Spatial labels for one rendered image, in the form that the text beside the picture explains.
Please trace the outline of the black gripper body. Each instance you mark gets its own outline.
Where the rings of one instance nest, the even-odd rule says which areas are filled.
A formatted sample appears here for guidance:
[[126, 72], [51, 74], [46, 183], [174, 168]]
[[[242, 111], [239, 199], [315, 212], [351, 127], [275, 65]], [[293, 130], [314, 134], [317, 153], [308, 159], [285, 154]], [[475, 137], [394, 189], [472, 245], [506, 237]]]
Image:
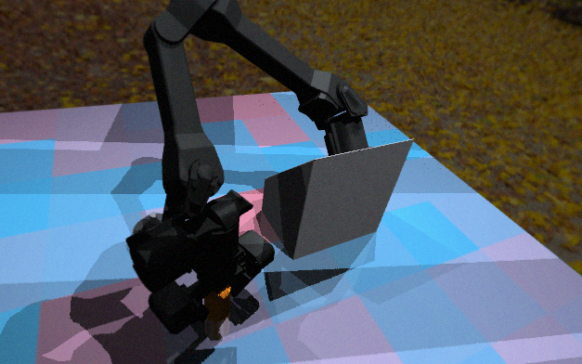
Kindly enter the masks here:
[[[195, 283], [184, 291], [171, 282], [149, 295], [149, 309], [170, 334], [178, 334], [195, 321], [202, 310], [202, 299], [212, 292], [218, 293], [248, 269], [263, 269], [274, 261], [273, 246], [253, 230], [239, 236], [237, 249], [231, 255], [211, 259], [200, 258]], [[207, 289], [207, 290], [206, 290]]]

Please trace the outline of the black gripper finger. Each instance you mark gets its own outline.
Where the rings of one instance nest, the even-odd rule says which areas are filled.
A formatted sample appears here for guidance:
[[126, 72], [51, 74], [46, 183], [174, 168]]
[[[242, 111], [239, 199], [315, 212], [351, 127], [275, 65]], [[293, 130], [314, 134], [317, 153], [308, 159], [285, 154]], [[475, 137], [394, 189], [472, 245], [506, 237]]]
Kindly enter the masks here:
[[[185, 284], [182, 284], [180, 287], [182, 288], [183, 291], [187, 288], [187, 286]], [[194, 324], [197, 321], [200, 321], [201, 323], [203, 323], [206, 320], [208, 314], [209, 314], [209, 310], [204, 306], [204, 304], [202, 304], [202, 310], [199, 311], [199, 315], [197, 316], [195, 321], [191, 324]]]
[[262, 269], [259, 269], [256, 263], [246, 272], [243, 271], [242, 275], [229, 283], [230, 294], [235, 298], [261, 271]]

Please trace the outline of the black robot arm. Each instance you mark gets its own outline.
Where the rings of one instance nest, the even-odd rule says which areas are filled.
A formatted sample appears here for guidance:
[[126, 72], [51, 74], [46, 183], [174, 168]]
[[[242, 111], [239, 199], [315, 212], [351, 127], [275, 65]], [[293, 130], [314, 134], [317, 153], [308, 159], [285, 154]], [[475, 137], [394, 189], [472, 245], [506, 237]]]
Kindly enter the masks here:
[[239, 218], [253, 208], [233, 189], [207, 202], [225, 178], [200, 124], [183, 43], [189, 33], [231, 47], [294, 92], [298, 111], [325, 130], [329, 156], [369, 148], [361, 119], [368, 104], [344, 79], [309, 67], [245, 17], [237, 0], [171, 0], [143, 35], [164, 132], [162, 221], [125, 239], [151, 293], [191, 273], [203, 256], [234, 253]]

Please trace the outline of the black round pedestal with silver shaft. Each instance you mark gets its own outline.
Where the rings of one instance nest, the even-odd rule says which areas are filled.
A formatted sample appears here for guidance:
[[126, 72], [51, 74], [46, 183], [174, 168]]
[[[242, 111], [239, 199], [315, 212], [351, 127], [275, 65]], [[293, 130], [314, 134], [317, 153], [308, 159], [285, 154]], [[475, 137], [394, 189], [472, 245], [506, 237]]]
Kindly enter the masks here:
[[152, 212], [149, 215], [147, 215], [146, 217], [139, 220], [135, 224], [132, 234], [136, 234], [138, 232], [145, 231], [145, 230], [161, 223], [161, 221], [162, 221], [162, 214]]

